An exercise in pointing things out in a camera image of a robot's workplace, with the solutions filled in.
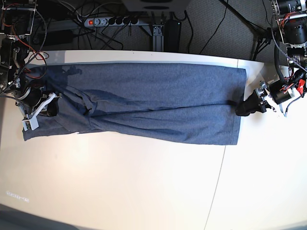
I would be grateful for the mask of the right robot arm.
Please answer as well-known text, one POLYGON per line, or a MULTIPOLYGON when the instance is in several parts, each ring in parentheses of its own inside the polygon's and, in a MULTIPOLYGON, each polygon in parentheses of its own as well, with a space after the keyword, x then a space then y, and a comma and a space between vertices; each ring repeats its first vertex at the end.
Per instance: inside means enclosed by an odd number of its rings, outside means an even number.
POLYGON ((28 65, 34 59, 45 61, 41 50, 29 43, 35 16, 35 0, 2 0, 0 2, 0 95, 15 100, 23 115, 37 112, 53 117, 58 113, 60 94, 47 101, 51 95, 42 81, 44 73, 33 73, 28 65))

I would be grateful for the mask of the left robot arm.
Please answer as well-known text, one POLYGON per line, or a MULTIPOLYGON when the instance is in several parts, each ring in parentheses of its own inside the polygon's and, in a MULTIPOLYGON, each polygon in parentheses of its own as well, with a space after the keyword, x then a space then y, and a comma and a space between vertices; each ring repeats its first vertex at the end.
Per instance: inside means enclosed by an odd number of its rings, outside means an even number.
POLYGON ((266 39, 274 42, 274 65, 278 79, 262 81, 259 88, 236 109, 238 116, 276 111, 282 103, 297 101, 307 93, 307 2, 273 0, 274 10, 266 39))

